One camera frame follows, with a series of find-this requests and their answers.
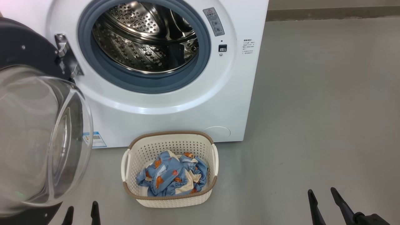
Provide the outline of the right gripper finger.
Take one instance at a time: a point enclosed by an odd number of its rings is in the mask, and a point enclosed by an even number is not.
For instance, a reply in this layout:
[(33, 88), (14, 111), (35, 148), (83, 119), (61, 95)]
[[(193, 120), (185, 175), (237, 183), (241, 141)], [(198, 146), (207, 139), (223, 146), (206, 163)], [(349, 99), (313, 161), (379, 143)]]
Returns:
[(314, 195), (314, 192), (311, 189), (309, 189), (307, 191), (307, 195), (308, 195), (308, 200), (309, 200), (312, 224), (313, 225), (326, 225), (326, 223), (319, 211), (318, 201)]
[(354, 212), (348, 206), (346, 201), (341, 197), (336, 188), (331, 188), (331, 194), (334, 198), (335, 204), (339, 207), (346, 225), (355, 225)]

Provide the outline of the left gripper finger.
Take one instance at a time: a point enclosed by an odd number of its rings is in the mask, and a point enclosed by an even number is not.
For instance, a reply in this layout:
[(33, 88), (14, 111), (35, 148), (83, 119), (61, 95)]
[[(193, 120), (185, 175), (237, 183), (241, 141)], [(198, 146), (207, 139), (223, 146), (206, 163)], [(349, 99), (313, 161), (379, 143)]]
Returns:
[(62, 225), (72, 225), (73, 218), (74, 218), (74, 207), (70, 206), (66, 211), (66, 215), (62, 222)]
[(92, 218), (91, 225), (101, 225), (99, 205), (97, 201), (93, 201), (92, 203), (91, 218)]

